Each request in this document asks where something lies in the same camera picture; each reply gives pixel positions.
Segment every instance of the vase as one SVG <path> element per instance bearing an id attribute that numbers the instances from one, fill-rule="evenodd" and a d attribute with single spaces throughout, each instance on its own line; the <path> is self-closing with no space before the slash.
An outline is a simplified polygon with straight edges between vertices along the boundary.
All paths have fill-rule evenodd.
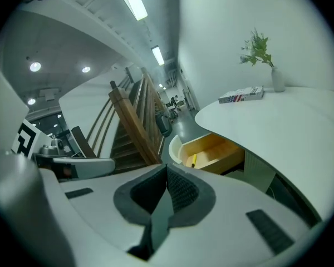
<path id="1" fill-rule="evenodd" d="M 277 67 L 272 67 L 271 71 L 272 85 L 275 92 L 283 92 L 286 90 L 284 86 L 283 76 Z"/>

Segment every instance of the book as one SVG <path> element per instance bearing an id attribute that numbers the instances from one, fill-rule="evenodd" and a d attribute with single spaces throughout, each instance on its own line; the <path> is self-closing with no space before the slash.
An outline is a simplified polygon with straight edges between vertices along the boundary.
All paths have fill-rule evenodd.
<path id="1" fill-rule="evenodd" d="M 243 102 L 251 100 L 259 100 L 263 97 L 263 86 L 247 87 L 244 89 L 238 89 L 235 91 L 229 91 L 222 97 L 218 98 L 220 104 Z"/>

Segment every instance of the white reception desk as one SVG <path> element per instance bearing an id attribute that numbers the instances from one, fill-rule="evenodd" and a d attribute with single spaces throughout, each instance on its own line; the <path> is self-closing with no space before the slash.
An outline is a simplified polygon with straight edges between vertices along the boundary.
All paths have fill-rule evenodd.
<path id="1" fill-rule="evenodd" d="M 197 124 L 256 154 L 278 170 L 318 213 L 334 212 L 334 92 L 287 87 L 261 100 L 203 108 Z"/>

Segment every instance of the fluorescent light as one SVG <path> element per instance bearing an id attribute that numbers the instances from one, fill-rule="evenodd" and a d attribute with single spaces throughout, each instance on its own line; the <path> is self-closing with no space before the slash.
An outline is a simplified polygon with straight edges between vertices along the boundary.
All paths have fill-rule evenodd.
<path id="1" fill-rule="evenodd" d="M 142 0 L 128 0 L 132 9 L 132 13 L 134 14 L 136 20 L 141 20 L 147 17 L 146 8 L 142 2 Z"/>
<path id="2" fill-rule="evenodd" d="M 162 57 L 160 48 L 158 46 L 155 46 L 151 50 L 154 53 L 154 56 L 156 57 L 158 64 L 159 65 L 164 65 L 165 62 L 163 61 L 163 57 Z"/>
<path id="3" fill-rule="evenodd" d="M 30 65 L 30 70 L 33 72 L 36 72 L 40 70 L 41 64 L 39 62 L 34 62 L 33 64 Z"/>
<path id="4" fill-rule="evenodd" d="M 33 105 L 34 103 L 36 103 L 36 100 L 35 99 L 29 99 L 28 101 L 27 101 L 27 103 L 29 104 L 29 105 Z"/>

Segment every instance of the green leaves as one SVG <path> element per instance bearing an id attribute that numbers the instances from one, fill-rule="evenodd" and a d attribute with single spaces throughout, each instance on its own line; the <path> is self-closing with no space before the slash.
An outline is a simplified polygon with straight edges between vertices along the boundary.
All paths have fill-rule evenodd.
<path id="1" fill-rule="evenodd" d="M 242 55 L 240 63 L 251 62 L 252 66 L 254 66 L 257 61 L 261 61 L 273 67 L 271 55 L 266 53 L 267 41 L 268 38 L 264 38 L 262 33 L 259 35 L 256 28 L 251 31 L 250 41 L 245 41 L 245 47 L 241 48 L 242 50 L 248 50 L 250 55 Z"/>

